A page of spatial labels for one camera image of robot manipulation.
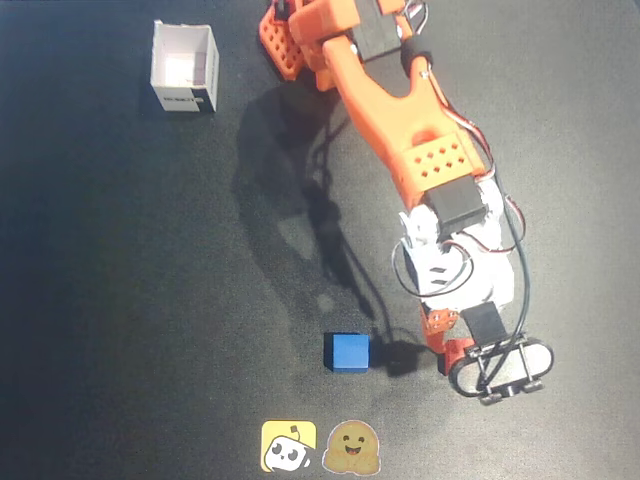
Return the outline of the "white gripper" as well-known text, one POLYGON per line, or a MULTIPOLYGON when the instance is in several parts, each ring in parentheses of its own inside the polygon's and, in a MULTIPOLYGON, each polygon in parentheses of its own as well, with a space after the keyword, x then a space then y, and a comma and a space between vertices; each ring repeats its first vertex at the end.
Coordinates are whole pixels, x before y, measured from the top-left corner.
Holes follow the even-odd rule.
POLYGON ((501 309, 514 296, 513 267, 501 246, 503 197, 493 179, 475 184, 474 192, 486 212, 449 236, 440 236, 436 214, 426 205, 399 214, 406 290, 421 302, 425 343, 438 355, 445 353, 445 334, 463 310, 487 302, 501 309))

